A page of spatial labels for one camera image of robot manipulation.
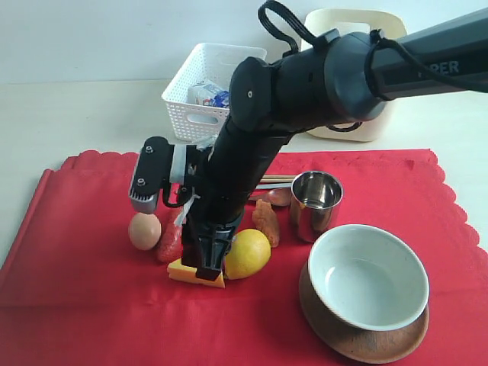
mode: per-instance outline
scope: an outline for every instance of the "metal cup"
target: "metal cup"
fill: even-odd
[[[315,242],[332,227],[344,190],[339,180],[320,171],[303,172],[291,183],[290,220],[299,238]]]

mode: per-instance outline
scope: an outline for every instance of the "wooden saucer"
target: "wooden saucer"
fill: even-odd
[[[406,357],[424,339],[429,326],[429,306],[412,324],[397,330],[374,332],[339,320],[317,296],[307,264],[300,273],[300,304],[312,330],[341,355],[368,364],[386,364]]]

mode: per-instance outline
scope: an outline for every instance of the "black cable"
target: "black cable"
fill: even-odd
[[[385,37],[382,37],[380,33],[375,30],[374,34],[372,34],[373,38],[376,38],[377,46],[374,48],[374,51],[379,48],[391,48],[399,53],[402,58],[407,61],[416,71],[420,71],[426,74],[430,79],[440,82],[442,84],[454,86],[455,88],[471,90],[472,92],[482,92],[488,93],[488,85],[482,82],[468,82],[464,80],[457,80],[451,76],[442,75],[437,72],[433,72],[427,66],[423,65],[420,61],[418,61],[412,54],[400,43],[396,42],[395,40],[389,40]]]
[[[314,44],[316,37],[300,22],[300,20],[287,7],[275,0],[267,0],[258,10],[258,18],[262,26],[275,38],[283,40],[290,45],[290,53],[298,53],[298,45],[294,38],[278,30],[266,15],[266,9],[273,11],[309,44]]]

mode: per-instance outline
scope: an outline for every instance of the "ceramic bowl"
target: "ceramic bowl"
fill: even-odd
[[[415,252],[374,226],[343,225],[322,234],[310,251],[308,270],[321,301],[361,329],[408,326],[429,298],[429,279]]]

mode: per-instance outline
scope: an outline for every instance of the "metal spoon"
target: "metal spoon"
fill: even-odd
[[[249,198],[250,201],[263,200],[273,206],[286,207],[291,202],[290,188],[275,188],[265,193],[256,194]]]

